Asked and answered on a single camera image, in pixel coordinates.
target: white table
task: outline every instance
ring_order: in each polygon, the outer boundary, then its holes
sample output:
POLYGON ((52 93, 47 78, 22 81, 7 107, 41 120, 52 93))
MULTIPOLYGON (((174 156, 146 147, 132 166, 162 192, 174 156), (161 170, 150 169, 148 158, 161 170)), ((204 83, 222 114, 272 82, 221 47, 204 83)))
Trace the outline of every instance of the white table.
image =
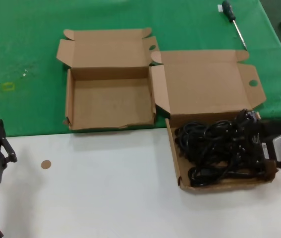
POLYGON ((5 238, 281 238, 281 171, 251 190, 182 191, 166 129, 9 142, 18 162, 0 185, 5 238))

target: cardboard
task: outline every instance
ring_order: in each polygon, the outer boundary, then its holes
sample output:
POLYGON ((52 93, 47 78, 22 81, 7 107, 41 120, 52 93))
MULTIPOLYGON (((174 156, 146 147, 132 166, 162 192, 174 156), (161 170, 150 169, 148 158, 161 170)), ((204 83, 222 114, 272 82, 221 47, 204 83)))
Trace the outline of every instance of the cardboard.
POLYGON ((72 130, 154 124, 149 71, 158 51, 150 28, 65 30, 57 59, 68 70, 66 124, 72 130))
POLYGON ((239 63, 247 51, 169 51, 153 52, 154 99, 170 113, 166 120, 178 185, 189 190, 228 190, 248 188, 274 179, 276 166, 267 162, 265 180, 224 179, 207 187, 191 187, 188 170, 193 166, 175 144, 175 129, 196 120, 214 123, 232 120, 244 108, 252 110, 266 100, 256 69, 239 63))

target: empty cardboard box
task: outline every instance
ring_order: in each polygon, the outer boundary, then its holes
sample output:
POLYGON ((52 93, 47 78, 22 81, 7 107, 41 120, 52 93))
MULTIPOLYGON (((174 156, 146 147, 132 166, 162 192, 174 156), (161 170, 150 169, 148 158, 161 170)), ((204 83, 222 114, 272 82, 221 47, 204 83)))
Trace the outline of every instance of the empty cardboard box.
POLYGON ((193 166, 175 144, 175 129, 195 120, 213 123, 234 119, 239 111, 266 100, 256 69, 239 63, 247 51, 170 51, 154 52, 151 68, 154 99, 170 113, 166 120, 178 185, 190 190, 227 190, 246 188, 272 181, 274 162, 267 164, 267 179, 224 179, 207 187, 191 187, 188 170, 193 166))
POLYGON ((72 130, 154 124, 150 28, 65 30, 57 58, 68 70, 66 119, 72 130))

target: green table cover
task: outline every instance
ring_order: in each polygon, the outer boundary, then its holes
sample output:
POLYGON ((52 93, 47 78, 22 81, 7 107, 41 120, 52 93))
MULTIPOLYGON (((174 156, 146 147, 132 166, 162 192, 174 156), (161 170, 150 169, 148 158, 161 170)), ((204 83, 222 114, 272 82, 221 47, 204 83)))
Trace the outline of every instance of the green table cover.
MULTIPOLYGON (((281 44, 258 0, 231 0, 267 101, 281 118, 281 44)), ((220 0, 0 0, 0 119, 9 136, 70 132, 66 72, 56 59, 64 29, 152 27, 161 50, 243 49, 220 0)), ((156 127, 164 127, 158 115, 156 127)))

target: box flap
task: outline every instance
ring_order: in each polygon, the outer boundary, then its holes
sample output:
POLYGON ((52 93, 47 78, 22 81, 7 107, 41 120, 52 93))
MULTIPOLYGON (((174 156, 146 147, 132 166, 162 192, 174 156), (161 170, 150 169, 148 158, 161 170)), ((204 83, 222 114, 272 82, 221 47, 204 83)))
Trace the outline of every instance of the box flap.
POLYGON ((265 101, 256 69, 237 63, 246 51, 168 51, 151 54, 153 91, 171 115, 249 110, 265 101))
POLYGON ((57 59, 70 67, 73 66, 74 45, 74 41, 61 39, 57 52, 57 59))
POLYGON ((73 41, 139 40, 150 36, 151 28, 121 30, 73 31, 66 29, 64 35, 73 41))
POLYGON ((65 124, 69 125, 70 128, 73 124, 73 93, 74 93, 73 76, 71 74, 71 70, 68 69, 65 124))
POLYGON ((75 67, 144 67, 150 54, 158 51, 150 28, 73 31, 65 30, 69 40, 60 40, 57 58, 75 67))
POLYGON ((151 54, 154 62, 163 64, 189 62, 240 62, 249 58, 247 51, 201 50, 201 51, 157 51, 151 54))

